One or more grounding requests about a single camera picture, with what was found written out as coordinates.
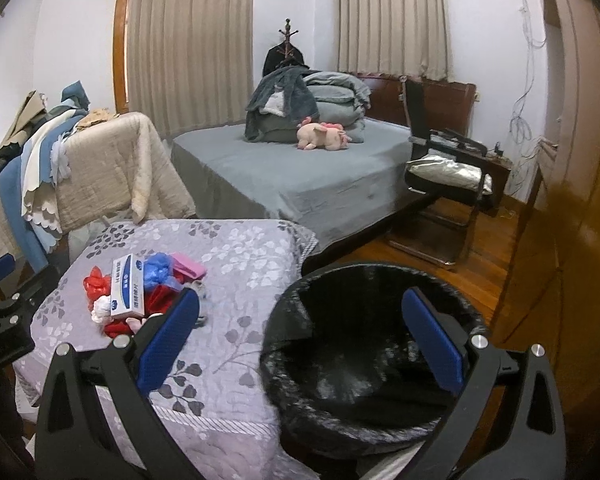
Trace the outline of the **grey sock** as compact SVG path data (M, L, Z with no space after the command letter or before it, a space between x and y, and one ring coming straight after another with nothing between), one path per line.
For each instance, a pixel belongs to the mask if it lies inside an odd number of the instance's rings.
M196 292L198 297L199 312L196 327L205 326L208 321L210 309L206 286L204 286L202 281L194 281L189 283L187 287Z

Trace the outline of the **pink plush pig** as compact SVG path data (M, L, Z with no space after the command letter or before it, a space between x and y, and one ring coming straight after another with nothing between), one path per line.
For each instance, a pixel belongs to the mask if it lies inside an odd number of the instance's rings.
M302 151L324 148L326 151L345 150L351 142L350 136L340 124L314 122L307 117L297 131L297 148Z

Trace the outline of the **white blue alcohol pads box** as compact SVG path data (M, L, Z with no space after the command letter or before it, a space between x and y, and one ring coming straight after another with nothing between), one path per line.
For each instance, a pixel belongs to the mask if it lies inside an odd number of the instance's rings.
M111 316L116 320L145 315L144 267L136 255L129 254L112 263L110 302Z

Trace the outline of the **wooden wardrobe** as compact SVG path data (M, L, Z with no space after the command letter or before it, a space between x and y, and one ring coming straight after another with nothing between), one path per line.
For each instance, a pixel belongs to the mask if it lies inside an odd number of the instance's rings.
M600 11L550 1L564 49L559 138L535 157L536 194L491 330L508 348L544 346L566 426L582 437L600 430Z

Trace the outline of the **bed with grey sheet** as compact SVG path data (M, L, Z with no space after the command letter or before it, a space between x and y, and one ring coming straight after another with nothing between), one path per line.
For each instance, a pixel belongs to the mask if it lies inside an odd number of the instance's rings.
M256 142L241 125L178 136L171 160L203 219L277 219L313 231L329 248L420 201L404 181L410 130L366 120L343 151Z

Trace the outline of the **pink face mask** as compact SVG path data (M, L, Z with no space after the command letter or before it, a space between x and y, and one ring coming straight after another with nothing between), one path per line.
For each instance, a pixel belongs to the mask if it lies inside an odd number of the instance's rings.
M180 252L171 254L173 272L184 276L187 281L202 280L207 275L207 269L193 259Z

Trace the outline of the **left beige curtain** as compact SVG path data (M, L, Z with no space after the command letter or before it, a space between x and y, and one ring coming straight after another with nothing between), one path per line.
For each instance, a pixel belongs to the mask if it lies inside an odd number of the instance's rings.
M167 139L242 122L253 88L252 14L253 0L130 0L129 109Z

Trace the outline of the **white plastic bag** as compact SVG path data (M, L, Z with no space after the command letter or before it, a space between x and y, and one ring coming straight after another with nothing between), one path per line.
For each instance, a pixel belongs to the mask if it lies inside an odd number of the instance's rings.
M94 301L91 319L99 326L105 326L111 322L111 300L109 296L100 296Z

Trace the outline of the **beige quilt on rack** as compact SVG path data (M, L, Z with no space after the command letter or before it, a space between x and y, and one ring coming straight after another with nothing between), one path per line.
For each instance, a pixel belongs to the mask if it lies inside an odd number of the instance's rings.
M196 214L151 120L129 113L79 131L62 142L70 176L38 182L28 168L16 193L17 220L64 235L125 210L134 222Z

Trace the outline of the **black lined trash bin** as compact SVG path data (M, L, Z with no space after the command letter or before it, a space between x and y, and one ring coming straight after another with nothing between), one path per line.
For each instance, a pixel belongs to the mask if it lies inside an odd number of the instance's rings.
M418 288L469 335L479 311L454 287L388 263L332 266L295 281L266 322L260 375L289 455L344 460L426 440L454 398L440 388L402 316Z

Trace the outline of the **red knotted plastic bag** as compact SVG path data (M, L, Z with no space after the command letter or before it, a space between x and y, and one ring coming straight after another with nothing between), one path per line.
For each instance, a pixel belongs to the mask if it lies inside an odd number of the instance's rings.
M94 303L102 296L110 295L111 276L103 274L98 266L94 266L90 274L83 280L83 288L87 298L88 310L93 310Z

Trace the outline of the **right beige curtain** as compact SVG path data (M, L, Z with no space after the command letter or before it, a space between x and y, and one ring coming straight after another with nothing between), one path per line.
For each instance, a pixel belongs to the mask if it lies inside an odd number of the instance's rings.
M339 0L338 70L448 78L446 0Z

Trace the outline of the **dark teal fleece jacket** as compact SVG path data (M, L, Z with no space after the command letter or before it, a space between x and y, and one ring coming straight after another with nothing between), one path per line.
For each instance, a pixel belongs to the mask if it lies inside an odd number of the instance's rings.
M297 127L306 118L319 118L314 95L304 80L312 74L314 70L304 66L286 66L264 76L246 106L245 138L250 142L262 138L266 116L277 117L289 127Z

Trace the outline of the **pile of folded grey blankets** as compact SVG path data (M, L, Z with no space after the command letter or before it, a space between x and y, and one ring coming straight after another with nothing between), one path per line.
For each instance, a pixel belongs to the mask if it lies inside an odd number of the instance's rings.
M370 88L358 77L339 72L314 70L314 74L304 80L314 95L320 113L319 118L312 120L340 124L352 143L362 143L364 118L370 108ZM299 125L284 126L281 119L266 116L261 124L263 136L257 142L294 143L297 141Z

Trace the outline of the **blue plastic bag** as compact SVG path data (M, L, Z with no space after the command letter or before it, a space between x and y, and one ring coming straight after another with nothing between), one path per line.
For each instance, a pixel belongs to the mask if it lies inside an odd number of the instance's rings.
M158 286L164 286L174 292L183 289L183 285L173 274L173 258L164 252L157 252L145 260L143 280L146 292L152 292Z

